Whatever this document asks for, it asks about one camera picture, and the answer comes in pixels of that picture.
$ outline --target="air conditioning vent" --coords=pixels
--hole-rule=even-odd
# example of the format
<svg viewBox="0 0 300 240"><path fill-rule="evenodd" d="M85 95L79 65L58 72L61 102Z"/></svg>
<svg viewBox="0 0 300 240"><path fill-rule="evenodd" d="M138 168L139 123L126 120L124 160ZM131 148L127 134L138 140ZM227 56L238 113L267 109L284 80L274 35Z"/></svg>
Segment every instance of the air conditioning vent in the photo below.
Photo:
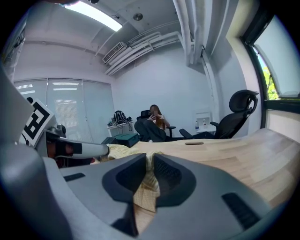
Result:
<svg viewBox="0 0 300 240"><path fill-rule="evenodd" d="M123 52L127 48L126 44L123 42L119 42L112 50L108 52L107 55L102 59L104 63L107 63L109 60L114 59L121 52Z"/></svg>

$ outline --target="crumpled fabric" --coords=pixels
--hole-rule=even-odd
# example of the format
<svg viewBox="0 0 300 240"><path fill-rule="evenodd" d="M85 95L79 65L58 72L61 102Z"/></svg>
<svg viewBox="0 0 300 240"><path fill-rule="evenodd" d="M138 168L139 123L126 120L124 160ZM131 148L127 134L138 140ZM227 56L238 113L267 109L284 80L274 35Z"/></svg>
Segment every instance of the crumpled fabric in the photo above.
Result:
<svg viewBox="0 0 300 240"><path fill-rule="evenodd" d="M108 144L107 146L109 147L109 154L101 158L103 162L143 153L137 148L128 148L124 145ZM163 154L161 151L150 151L146 153L146 175L133 197L136 205L152 212L156 211L156 198L160 196L158 181L153 172L153 156L155 153Z"/></svg>

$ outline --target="black window frame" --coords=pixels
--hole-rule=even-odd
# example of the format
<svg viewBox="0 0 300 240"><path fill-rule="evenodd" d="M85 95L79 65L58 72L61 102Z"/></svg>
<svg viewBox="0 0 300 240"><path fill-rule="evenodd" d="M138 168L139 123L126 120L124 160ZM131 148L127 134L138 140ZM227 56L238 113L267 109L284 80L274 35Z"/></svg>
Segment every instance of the black window frame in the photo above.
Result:
<svg viewBox="0 0 300 240"><path fill-rule="evenodd" d="M261 4L248 29L245 31L244 35L240 37L240 40L250 56L258 79L262 106L261 128L266 127L266 115L268 109L300 114L300 101L296 100L299 99L299 97L280 97L281 100L268 100L267 83L265 81L263 69L261 68L257 54L253 49L254 42L267 28L273 19L273 16L274 14L270 11L270 8L267 8L264 4Z"/></svg>

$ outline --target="office chair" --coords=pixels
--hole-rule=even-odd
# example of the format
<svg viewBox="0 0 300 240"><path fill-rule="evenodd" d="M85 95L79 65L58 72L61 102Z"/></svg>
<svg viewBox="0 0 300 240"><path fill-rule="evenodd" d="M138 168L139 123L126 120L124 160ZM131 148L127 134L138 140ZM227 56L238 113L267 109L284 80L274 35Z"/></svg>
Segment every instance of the office chair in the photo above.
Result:
<svg viewBox="0 0 300 240"><path fill-rule="evenodd" d="M229 107L231 113L224 117L220 123L210 122L217 129L215 134L209 132L203 132L196 135L191 135L184 129L180 129L179 132L185 139L228 139L232 138L244 125L247 118L255 111L257 106L258 92L250 90L241 90L233 94L229 101Z"/></svg>
<svg viewBox="0 0 300 240"><path fill-rule="evenodd" d="M139 117L137 117L136 120L137 121L145 122L149 117L150 117L149 110L144 110L144 111L141 111L141 115ZM172 138L172 129L175 129L176 127L169 126L169 127L166 127L166 128L169 129L170 136L167 136L165 141L166 142L171 142L171 141L173 141L173 138Z"/></svg>

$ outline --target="wooden tabletop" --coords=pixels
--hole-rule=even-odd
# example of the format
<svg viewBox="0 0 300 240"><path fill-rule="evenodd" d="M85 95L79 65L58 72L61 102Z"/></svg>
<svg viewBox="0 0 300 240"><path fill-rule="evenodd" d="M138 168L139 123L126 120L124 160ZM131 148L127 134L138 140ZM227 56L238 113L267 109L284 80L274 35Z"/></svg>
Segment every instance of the wooden tabletop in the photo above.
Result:
<svg viewBox="0 0 300 240"><path fill-rule="evenodd" d="M190 142L204 144L185 145ZM159 150L167 155L223 169L273 207L291 196L299 178L300 144L266 128L243 138L138 142L134 147L143 152ZM154 213L135 206L139 232L145 229L153 216Z"/></svg>

